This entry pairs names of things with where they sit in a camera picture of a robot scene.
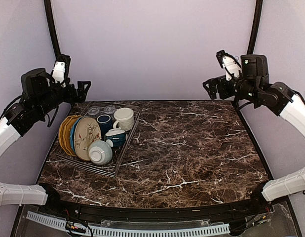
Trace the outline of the clear ribbed drinking glass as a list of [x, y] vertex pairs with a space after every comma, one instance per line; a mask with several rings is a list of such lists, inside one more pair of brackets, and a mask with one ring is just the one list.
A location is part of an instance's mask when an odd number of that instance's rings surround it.
[[98, 116], [98, 114], [100, 113], [100, 107], [98, 106], [92, 106], [88, 111], [87, 111], [87, 115], [89, 117], [93, 117], [96, 118]]

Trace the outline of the dark blue mug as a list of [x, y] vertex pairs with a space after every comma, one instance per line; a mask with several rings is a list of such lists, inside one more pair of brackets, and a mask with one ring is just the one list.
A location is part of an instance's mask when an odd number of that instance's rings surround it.
[[96, 121], [100, 127], [102, 136], [105, 136], [105, 134], [113, 128], [113, 120], [110, 115], [102, 114], [97, 117]]

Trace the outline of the yellow bottom plate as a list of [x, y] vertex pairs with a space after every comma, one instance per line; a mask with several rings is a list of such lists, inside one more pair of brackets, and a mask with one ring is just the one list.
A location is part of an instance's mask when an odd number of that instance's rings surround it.
[[101, 130], [94, 118], [83, 117], [76, 125], [74, 133], [75, 153], [83, 161], [90, 161], [88, 148], [95, 142], [101, 140]]

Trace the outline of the blue plate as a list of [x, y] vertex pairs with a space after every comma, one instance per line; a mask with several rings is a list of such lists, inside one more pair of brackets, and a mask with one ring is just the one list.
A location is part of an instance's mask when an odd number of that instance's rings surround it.
[[76, 153], [75, 151], [75, 145], [74, 145], [74, 141], [75, 141], [75, 130], [76, 130], [76, 126], [78, 124], [78, 122], [82, 119], [82, 117], [79, 117], [75, 123], [73, 124], [71, 130], [70, 130], [70, 146], [71, 149], [73, 150], [74, 153]]

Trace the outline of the yellow dotted top plate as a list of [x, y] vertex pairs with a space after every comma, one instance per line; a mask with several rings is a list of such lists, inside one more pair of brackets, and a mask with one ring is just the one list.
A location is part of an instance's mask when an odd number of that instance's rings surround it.
[[64, 120], [63, 120], [63, 122], [61, 123], [61, 125], [59, 127], [58, 140], [59, 140], [59, 144], [60, 144], [61, 148], [66, 153], [66, 148], [63, 146], [63, 125], [64, 125]]

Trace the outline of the cream ribbed mug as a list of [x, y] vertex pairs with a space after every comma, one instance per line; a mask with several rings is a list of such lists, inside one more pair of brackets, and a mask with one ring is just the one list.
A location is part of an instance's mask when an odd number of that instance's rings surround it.
[[134, 125], [134, 111], [131, 108], [123, 107], [116, 110], [114, 118], [113, 128], [130, 131]]

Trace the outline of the dark bowl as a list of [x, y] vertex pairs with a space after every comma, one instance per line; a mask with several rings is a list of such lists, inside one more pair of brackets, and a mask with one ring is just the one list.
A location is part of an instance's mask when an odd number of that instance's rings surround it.
[[120, 147], [123, 146], [128, 138], [125, 130], [121, 128], [110, 129], [104, 137], [104, 141], [109, 144], [110, 147]]

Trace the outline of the light green ceramic bowl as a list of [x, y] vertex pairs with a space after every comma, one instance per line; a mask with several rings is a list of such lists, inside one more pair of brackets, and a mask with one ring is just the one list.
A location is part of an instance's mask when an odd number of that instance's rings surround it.
[[100, 140], [93, 142], [88, 147], [88, 156], [92, 163], [104, 165], [111, 161], [113, 152], [108, 143]]

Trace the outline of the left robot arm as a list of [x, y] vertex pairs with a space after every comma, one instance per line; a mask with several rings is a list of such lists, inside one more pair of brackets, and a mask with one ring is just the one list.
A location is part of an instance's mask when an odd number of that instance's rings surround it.
[[[22, 94], [14, 99], [0, 118], [0, 157], [48, 113], [58, 111], [63, 102], [71, 105], [85, 101], [90, 81], [78, 81], [75, 88], [69, 79], [57, 82], [44, 68], [33, 69], [21, 76]], [[0, 182], [0, 206], [41, 205], [53, 215], [61, 215], [64, 204], [49, 184], [13, 185]]]

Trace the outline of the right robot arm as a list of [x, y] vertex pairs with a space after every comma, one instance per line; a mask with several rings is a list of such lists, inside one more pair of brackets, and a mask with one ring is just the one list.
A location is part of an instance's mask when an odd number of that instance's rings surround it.
[[[243, 108], [239, 105], [240, 100], [246, 100], [246, 104], [253, 104], [254, 108], [265, 106], [305, 138], [305, 99], [283, 82], [269, 82], [266, 56], [242, 55], [238, 62], [234, 56], [221, 50], [216, 57], [226, 74], [203, 82], [210, 99], [232, 97], [233, 106], [238, 111]], [[269, 202], [299, 192], [305, 193], [305, 167], [284, 177], [261, 182], [251, 193], [246, 209], [257, 214]]]

